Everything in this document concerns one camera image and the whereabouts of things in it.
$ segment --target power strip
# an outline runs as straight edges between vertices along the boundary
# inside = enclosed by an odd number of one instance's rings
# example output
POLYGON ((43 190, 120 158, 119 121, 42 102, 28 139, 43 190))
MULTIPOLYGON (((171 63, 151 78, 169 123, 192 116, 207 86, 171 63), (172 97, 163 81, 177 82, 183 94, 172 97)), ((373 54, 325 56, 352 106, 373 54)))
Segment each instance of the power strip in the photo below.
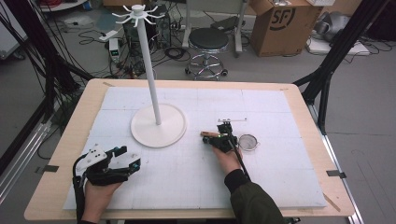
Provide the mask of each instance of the power strip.
POLYGON ((110 31, 105 36, 99 36, 99 39, 102 41, 107 41, 111 36, 116 35, 117 31, 110 31))

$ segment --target person's right hand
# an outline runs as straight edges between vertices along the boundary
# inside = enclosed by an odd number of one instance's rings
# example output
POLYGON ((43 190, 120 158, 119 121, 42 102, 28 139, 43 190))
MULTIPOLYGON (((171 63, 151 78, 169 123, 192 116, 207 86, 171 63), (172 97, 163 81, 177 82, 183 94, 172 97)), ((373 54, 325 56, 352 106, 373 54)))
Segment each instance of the person's right hand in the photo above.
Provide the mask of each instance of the person's right hand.
POLYGON ((216 147, 212 147, 212 149, 213 149, 213 152, 215 153, 216 157, 218 158, 221 169, 224 171, 225 175, 229 174, 233 170, 241 168, 241 164, 239 164, 239 161, 235 155, 235 152, 228 151, 227 153, 224 153, 216 147))
POLYGON ((110 203, 114 191, 121 184, 95 186, 90 181, 87 181, 85 184, 85 209, 81 220, 99 223, 100 217, 110 203))

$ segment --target gray floor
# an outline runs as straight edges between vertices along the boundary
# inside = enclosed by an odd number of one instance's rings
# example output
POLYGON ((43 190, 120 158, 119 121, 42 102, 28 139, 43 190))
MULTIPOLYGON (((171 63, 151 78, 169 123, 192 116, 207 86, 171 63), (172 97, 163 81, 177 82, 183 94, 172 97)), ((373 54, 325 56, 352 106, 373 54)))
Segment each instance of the gray floor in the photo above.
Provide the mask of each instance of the gray floor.
MULTIPOLYGON (((68 10, 59 16, 76 13, 80 13, 79 9, 68 10)), ((108 12, 103 9, 83 13, 96 21, 108 16, 108 12)), ((98 23, 95 25, 95 29, 102 28, 104 32, 114 29, 110 27, 106 30, 103 29, 104 26, 98 27, 98 23)), ((102 44, 81 46, 78 43, 81 40, 78 33, 64 34, 64 40, 70 52, 86 70, 93 72, 106 68, 108 53, 102 44)), ((251 47, 244 48, 244 51, 237 59, 231 52, 220 54, 229 70, 229 75, 220 81, 291 83, 315 71, 324 59, 324 56, 312 55, 305 50, 295 57, 268 58, 257 57, 251 47)), ((396 189, 396 101, 393 99, 396 95, 395 58, 396 50, 356 57, 351 64, 343 62, 332 79, 327 133, 341 167, 346 172, 347 183, 364 223, 368 224, 395 223, 396 220, 396 194, 393 192, 396 189)), ((185 64, 175 61, 162 63, 155 67, 157 78, 191 80, 192 77, 184 73, 185 64)), ((0 155, 42 99, 43 93, 28 60, 0 61, 0 155)), ((42 154, 50 156, 59 139, 57 132, 43 145, 42 154)), ((0 223, 32 223, 24 219, 23 212, 40 179, 40 174, 35 171, 47 162, 34 155, 0 205, 0 223)), ((343 218, 324 217, 303 218, 302 223, 347 222, 343 218)))

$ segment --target white round base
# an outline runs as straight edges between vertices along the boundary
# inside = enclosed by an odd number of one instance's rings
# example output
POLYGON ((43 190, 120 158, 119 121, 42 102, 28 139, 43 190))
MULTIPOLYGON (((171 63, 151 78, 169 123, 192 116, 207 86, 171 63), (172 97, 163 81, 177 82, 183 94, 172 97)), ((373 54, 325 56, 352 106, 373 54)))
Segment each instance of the white round base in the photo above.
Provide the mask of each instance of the white round base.
POLYGON ((173 105, 159 104, 161 125, 157 125, 154 108, 145 107, 132 118, 131 131, 134 139, 147 147, 168 147, 186 132, 187 121, 181 110, 173 105))

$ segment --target stool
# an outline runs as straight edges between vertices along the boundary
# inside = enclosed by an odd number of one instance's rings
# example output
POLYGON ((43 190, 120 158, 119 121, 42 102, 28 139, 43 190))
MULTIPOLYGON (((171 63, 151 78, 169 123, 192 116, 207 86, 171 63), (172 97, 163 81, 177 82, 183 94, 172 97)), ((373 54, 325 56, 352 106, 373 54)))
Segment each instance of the stool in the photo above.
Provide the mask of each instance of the stool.
POLYGON ((219 75, 227 76, 221 60, 211 54, 224 51, 228 45, 228 36, 218 29, 200 28, 192 31, 189 35, 190 47, 199 50, 202 54, 190 59, 185 72, 193 73, 194 80, 198 77, 215 77, 219 81, 219 75))

